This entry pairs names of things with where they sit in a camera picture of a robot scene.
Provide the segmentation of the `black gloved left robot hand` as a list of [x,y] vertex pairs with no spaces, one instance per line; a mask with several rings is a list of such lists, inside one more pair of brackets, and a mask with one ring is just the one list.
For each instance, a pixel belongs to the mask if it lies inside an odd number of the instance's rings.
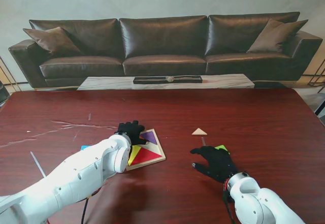
[[131,145],[145,145],[147,141],[140,138],[140,133],[145,130],[137,120],[133,122],[120,123],[115,134],[127,135],[131,141]]

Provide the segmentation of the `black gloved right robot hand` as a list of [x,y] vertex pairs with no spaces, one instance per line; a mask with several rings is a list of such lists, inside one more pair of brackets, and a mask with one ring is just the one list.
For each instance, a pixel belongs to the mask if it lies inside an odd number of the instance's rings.
[[192,167],[220,183],[224,183],[227,179],[239,173],[229,152],[222,148],[216,149],[212,146],[202,146],[201,148],[192,149],[190,153],[201,155],[208,163],[208,166],[192,163]]

